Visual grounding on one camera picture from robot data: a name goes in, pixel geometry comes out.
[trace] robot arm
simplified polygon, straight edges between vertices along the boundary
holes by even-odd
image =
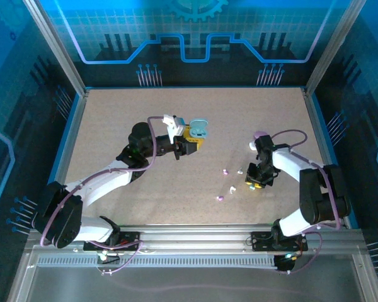
[[[105,217],[84,217],[83,211],[110,191],[126,186],[143,175],[146,167],[150,166],[147,158],[152,157],[154,151],[156,156],[174,152],[176,160],[179,160],[181,156],[196,152],[207,136],[205,130],[202,135],[193,136],[193,129],[182,118],[164,115],[163,122],[167,125],[168,134],[155,138],[155,150],[149,125],[137,123],[129,135],[129,144],[110,165],[66,185],[58,182],[48,184],[38,202],[33,227],[45,233],[45,228],[50,224],[45,238],[58,248],[72,241],[106,242],[109,246],[119,244],[120,228],[114,222]],[[67,198],[67,202],[49,223],[64,198]]]
[[[318,167],[327,174],[330,189],[335,197],[338,216],[343,218],[350,214],[350,204],[346,199],[346,189],[341,170],[335,165],[314,163],[293,152],[286,144],[275,145],[269,135],[257,137],[250,143],[253,150],[258,151],[256,165],[250,163],[246,182],[257,188],[272,186],[274,178],[281,171],[286,172],[299,182],[300,208],[286,218],[276,221],[275,232],[278,237],[293,237],[320,223],[333,221],[334,213],[329,200],[329,192],[324,177]]]

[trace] yellow block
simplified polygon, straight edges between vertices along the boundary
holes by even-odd
[[[190,126],[186,126],[185,131],[183,132],[183,138],[190,143],[197,143],[197,150],[199,150],[199,148],[202,146],[204,142],[204,138],[191,137],[189,130],[190,130]]]
[[[246,181],[245,183],[248,184],[248,185],[253,185],[257,189],[263,189],[263,187],[259,184],[254,184],[254,183],[248,182],[248,181]]]

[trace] grid pattern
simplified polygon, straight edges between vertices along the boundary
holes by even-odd
[[[0,131],[8,122],[21,93],[34,96],[38,84],[29,76],[37,55],[55,62],[54,55],[31,22],[23,31],[0,69]]]
[[[185,47],[202,48],[201,33],[235,32],[250,44],[258,46],[262,33],[278,33],[273,41],[272,49],[279,43],[280,33],[286,33],[284,45],[291,42],[290,50],[298,59],[304,59],[323,22],[327,9],[280,9],[280,8],[223,8],[214,18],[208,17],[206,22],[184,21],[177,18],[168,9],[120,9],[92,11],[64,11],[74,35],[88,60],[94,60],[101,51],[100,43],[106,45],[105,34],[130,35],[133,47],[149,40],[151,34],[181,33],[190,34],[190,44]],[[66,26],[58,11],[48,12],[57,28],[69,53],[74,60],[78,54],[68,35]],[[343,13],[336,9],[331,13],[327,25],[322,32],[317,48],[323,50],[338,20]],[[262,49],[268,48],[266,39]],[[122,47],[128,47],[122,39]]]
[[[378,44],[361,18],[356,20],[350,30],[344,46],[339,49],[336,55],[336,61],[349,56],[350,53],[354,54],[354,60],[361,69],[361,75],[353,84],[354,90],[361,94],[370,91],[378,105]]]

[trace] speckled table surface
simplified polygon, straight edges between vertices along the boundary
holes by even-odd
[[[295,128],[308,141],[296,150],[321,162],[318,145],[299,88],[171,88],[90,91],[66,182],[106,167],[127,144],[137,122],[163,114],[209,121],[202,148],[179,161],[158,157],[138,180],[93,203],[84,213],[104,215],[118,224],[271,223],[298,208],[298,183],[285,173],[273,187],[251,191],[244,183],[256,152],[249,142],[256,130],[269,134]],[[156,135],[166,134],[160,121]],[[275,143],[294,143],[300,134],[285,134]],[[230,173],[225,176],[223,169]],[[229,194],[229,188],[237,191]],[[223,201],[216,196],[224,196]]]

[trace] small purple object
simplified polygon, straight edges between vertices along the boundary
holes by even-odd
[[[254,134],[253,134],[253,137],[255,138],[255,140],[257,140],[258,138],[264,136],[264,135],[268,135],[266,132],[264,131],[256,131]]]

